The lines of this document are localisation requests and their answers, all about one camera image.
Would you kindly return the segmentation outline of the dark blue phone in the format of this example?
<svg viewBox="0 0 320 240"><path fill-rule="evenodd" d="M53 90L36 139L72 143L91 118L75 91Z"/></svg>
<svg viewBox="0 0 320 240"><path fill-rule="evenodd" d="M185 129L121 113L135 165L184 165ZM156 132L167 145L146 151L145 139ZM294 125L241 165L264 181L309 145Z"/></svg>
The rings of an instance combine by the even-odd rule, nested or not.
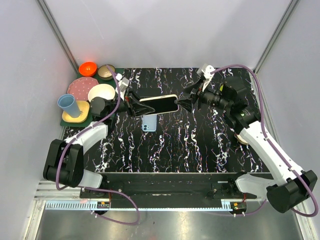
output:
<svg viewBox="0 0 320 240"><path fill-rule="evenodd" d="M160 96L162 94L162 90L160 88L138 88L136 93L142 99L153 98Z"/></svg>

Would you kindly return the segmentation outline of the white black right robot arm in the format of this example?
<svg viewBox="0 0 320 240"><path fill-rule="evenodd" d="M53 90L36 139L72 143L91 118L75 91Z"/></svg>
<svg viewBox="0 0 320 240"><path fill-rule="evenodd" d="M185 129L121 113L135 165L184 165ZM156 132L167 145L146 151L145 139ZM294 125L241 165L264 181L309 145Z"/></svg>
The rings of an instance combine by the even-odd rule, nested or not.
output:
<svg viewBox="0 0 320 240"><path fill-rule="evenodd" d="M279 213L285 213L312 196L318 180L312 171L303 170L266 131L262 115L247 105L247 88L239 77L229 76L218 90L207 89L208 80L200 79L183 91L187 95L176 103L191 112L194 105L223 111L225 123L240 141L247 143L267 166L272 179L240 173L227 185L228 195L239 198L244 193L268 200Z"/></svg>

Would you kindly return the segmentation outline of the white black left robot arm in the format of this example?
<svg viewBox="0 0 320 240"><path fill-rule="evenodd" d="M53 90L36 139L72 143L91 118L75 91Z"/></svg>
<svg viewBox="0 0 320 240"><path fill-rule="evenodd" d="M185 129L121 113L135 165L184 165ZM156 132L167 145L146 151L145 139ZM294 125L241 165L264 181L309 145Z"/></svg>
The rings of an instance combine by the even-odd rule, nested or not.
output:
<svg viewBox="0 0 320 240"><path fill-rule="evenodd" d="M97 198L108 193L108 186L102 182L102 176L92 171L85 171L84 155L96 143L105 139L115 126L113 117L117 113L126 112L129 117L139 117L155 112L155 108L147 105L132 90L113 100L96 96L90 104L93 121L76 135L64 140L55 139L50 143L43 178L54 182L58 190L64 187L89 187Z"/></svg>

